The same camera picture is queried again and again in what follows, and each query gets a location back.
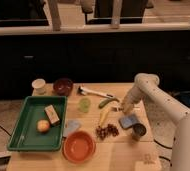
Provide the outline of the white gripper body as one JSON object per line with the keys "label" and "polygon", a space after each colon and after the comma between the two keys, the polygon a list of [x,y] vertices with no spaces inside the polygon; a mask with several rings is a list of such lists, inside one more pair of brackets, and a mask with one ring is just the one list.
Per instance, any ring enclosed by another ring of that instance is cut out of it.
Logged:
{"label": "white gripper body", "polygon": [[139,103],[143,97],[141,90],[137,86],[133,86],[122,100],[121,106],[124,112],[133,110],[134,105]]}

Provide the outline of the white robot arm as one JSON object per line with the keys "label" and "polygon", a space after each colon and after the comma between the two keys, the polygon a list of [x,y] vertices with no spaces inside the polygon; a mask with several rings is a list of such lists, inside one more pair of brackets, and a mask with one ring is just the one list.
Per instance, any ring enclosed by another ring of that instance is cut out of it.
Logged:
{"label": "white robot arm", "polygon": [[130,112],[144,95],[159,105],[176,125],[170,171],[190,171],[190,108],[160,89],[159,83],[156,74],[138,73],[121,102],[123,112]]}

